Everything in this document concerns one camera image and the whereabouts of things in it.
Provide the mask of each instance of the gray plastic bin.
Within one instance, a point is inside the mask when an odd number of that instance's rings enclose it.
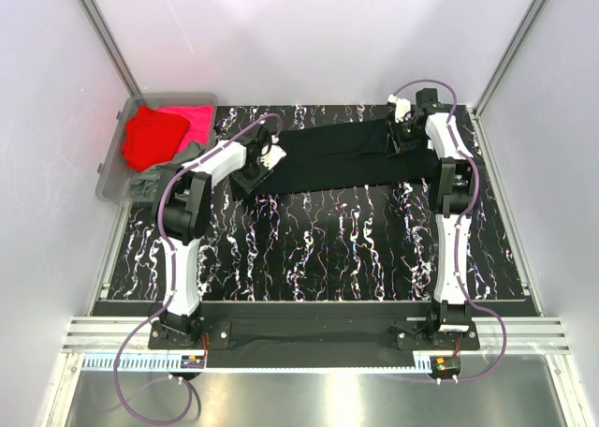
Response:
[[[124,143],[124,125],[136,115],[142,104],[151,109],[164,106],[214,106],[209,147],[214,145],[215,95],[210,93],[153,93],[131,96],[125,102],[123,111],[117,115],[119,124],[112,138],[109,153],[106,155],[104,163],[98,167],[100,180],[95,188],[95,194],[102,200],[110,200],[120,204],[125,199],[129,199],[129,180],[137,172],[127,167],[121,153]]]

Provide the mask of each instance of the black cloth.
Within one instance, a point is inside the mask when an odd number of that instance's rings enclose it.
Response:
[[[426,148],[386,156],[386,120],[283,131],[287,156],[249,196],[391,184],[433,177],[437,155]],[[246,195],[231,180],[235,199]]]

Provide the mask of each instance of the white wall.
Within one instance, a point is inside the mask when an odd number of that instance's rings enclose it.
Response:
[[[480,97],[531,0],[96,0],[139,86],[222,104],[384,103],[418,78]]]
[[[599,419],[599,7],[550,0],[483,114],[546,313]]]
[[[0,7],[0,424],[30,426],[107,244],[95,171],[127,94],[77,0]]]

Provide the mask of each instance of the black marble tabletop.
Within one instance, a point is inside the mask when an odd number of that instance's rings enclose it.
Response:
[[[219,107],[217,137],[265,112],[304,129],[387,116],[387,106]],[[458,129],[480,156],[464,107]],[[239,201],[228,180],[213,192],[211,226],[201,240],[197,289],[204,301],[427,300],[438,242],[426,183],[317,191]],[[468,245],[468,287],[478,299],[524,297],[497,201],[482,173]],[[134,205],[110,282],[109,300],[159,300],[164,256],[150,208]]]

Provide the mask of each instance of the pile of clothes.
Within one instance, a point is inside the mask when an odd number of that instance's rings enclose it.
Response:
[[[129,188],[132,198],[153,198],[164,163],[182,164],[204,153],[213,111],[213,106],[139,108],[125,125],[121,150],[126,165],[139,172]]]

